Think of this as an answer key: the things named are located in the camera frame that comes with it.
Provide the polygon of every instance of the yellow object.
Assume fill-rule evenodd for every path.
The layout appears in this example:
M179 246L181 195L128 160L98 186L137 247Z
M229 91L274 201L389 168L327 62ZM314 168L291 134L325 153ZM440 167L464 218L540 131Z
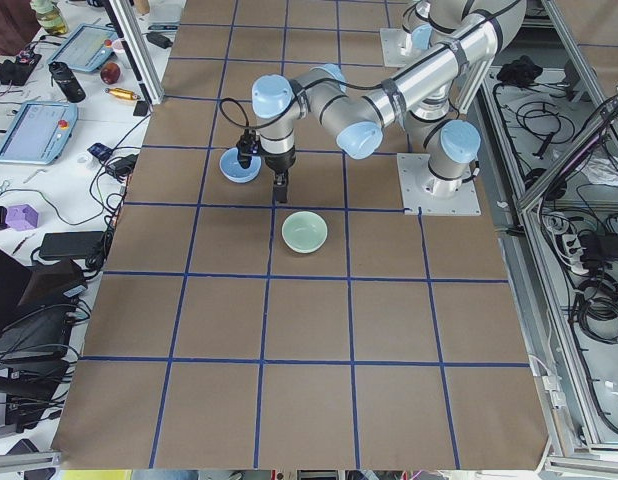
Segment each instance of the yellow object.
M31 0L36 20L49 35L64 35L69 31L60 9L51 0Z
M131 470L65 470L62 480L130 480Z
M105 88L105 93L123 100L138 100L140 98L140 95L137 93L131 90L125 90L124 88Z

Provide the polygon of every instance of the grid square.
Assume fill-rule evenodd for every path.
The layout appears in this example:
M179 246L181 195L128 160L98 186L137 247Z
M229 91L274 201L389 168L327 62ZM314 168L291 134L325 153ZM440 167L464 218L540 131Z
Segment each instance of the grid square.
M257 365L174 364L156 468L253 467Z
M341 30L368 30L376 32L387 27L384 3L338 2Z
M155 107L144 144L206 147L215 110L215 101L167 98Z
M338 35L318 30L288 30L286 61L338 63Z
M349 213L351 273L381 278L425 278L420 229L402 213Z
M264 297L264 280L190 277L177 356L258 358Z
M249 94L251 91L251 87L245 86L245 93ZM243 119L240 112L237 109L232 109L230 105L226 105L226 111L229 113L229 117L238 123L242 123ZM247 115L250 116L251 119L254 118L253 112L251 112L251 105L243 105L245 110L247 111ZM242 135L243 130L229 123L225 117L218 113L216 117L216 126L213 131L213 140L211 145L213 148L221 148L223 150L227 150L229 148L233 148L238 143L240 139L240 135Z
M180 25L171 58L225 58L230 31L229 27Z
M125 205L106 269L182 273L196 209Z
M434 295L446 361L529 361L509 285L437 283Z
M423 217L423 225L433 278L507 278L489 212L483 210L479 217Z
M180 277L105 275L84 354L168 356L181 289Z
M203 208L191 271L266 274L270 230L271 210Z
M347 194L353 208L402 210L396 157L372 155L364 160L347 158Z
M209 167L205 179L202 200L216 205L271 204L273 172L262 165L258 176L247 183L234 183L220 170L220 157L225 150L213 150L209 154Z
M238 0L236 25L280 27L286 9L285 0Z
M424 283L353 282L357 360L437 362Z
M282 60L284 30L280 28L235 27L229 58L242 60Z
M272 280L265 352L268 359L348 360L347 283Z
M143 148L127 191L130 202L198 202L207 152Z
M147 468L165 367L162 362L79 362L52 445L62 452L62 469ZM133 441L124 435L128 432Z
M289 210L276 211L271 272L274 275L305 277L347 275L344 213L322 210L317 212L327 223L329 234L324 245L309 254L294 252L282 238L282 224L293 213Z
M356 392L365 468L455 469L438 367L356 367Z
M446 375L461 468L534 470L547 429L529 369L447 368ZM479 448L476 432L485 433Z
M236 0L191 2L182 12L180 28L187 23L231 25Z
M289 175L289 206L344 207L342 154L297 153Z
M384 64L377 32L340 32L340 52L342 63Z
M162 85L172 96L216 98L224 62L222 60L169 60Z
M389 27L402 28L402 15L408 5L404 3L389 3L387 7L389 8Z
M337 28L336 2L289 0L290 27Z
M251 101L251 85L263 75L280 74L280 68L280 63L228 61L221 96ZM245 108L247 111L251 110L250 106ZM231 105L227 105L227 109L237 112Z
M345 366L267 365L259 467L354 468L350 385Z

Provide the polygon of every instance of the blue bowl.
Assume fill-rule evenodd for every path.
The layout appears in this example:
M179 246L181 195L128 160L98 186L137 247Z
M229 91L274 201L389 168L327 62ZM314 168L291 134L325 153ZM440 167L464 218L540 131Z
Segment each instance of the blue bowl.
M258 176L262 160L260 157L251 157L249 168L242 168L238 162L238 149L230 148L220 157L220 171L229 180L235 183L247 183Z

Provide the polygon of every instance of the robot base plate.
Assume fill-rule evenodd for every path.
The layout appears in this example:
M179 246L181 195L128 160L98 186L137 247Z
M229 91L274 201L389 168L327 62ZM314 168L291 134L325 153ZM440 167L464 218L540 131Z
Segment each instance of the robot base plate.
M412 58L400 53L402 30L397 28L380 29L380 45L385 67L404 67L411 63Z
M429 155L399 153L398 175L405 215L479 216L480 205L473 182L463 183L452 198L436 198L425 192L416 179L416 172L429 161ZM470 175L469 168L465 174Z

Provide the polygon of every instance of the red object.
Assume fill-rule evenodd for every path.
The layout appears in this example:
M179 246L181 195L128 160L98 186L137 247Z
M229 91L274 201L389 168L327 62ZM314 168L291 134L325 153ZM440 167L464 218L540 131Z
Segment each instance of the red object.
M100 78L107 85L113 85L120 78L120 67L113 62L105 63L105 66L100 70Z

